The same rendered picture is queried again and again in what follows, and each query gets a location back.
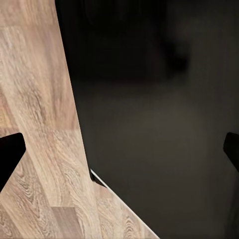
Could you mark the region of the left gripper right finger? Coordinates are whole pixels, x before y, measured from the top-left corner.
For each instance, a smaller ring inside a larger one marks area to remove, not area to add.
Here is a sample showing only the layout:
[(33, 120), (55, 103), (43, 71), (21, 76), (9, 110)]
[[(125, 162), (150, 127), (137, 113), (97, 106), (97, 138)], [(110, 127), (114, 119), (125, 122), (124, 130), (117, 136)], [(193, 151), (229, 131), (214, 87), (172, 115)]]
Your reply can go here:
[(223, 150), (239, 173), (239, 134), (228, 132)]

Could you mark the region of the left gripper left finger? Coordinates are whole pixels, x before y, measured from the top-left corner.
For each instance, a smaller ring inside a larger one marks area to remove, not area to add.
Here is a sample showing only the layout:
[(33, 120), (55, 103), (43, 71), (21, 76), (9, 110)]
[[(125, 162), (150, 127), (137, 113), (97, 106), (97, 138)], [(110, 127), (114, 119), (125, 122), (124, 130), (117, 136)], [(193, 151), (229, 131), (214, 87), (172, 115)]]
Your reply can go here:
[(0, 192), (25, 152), (26, 146), (21, 132), (0, 138)]

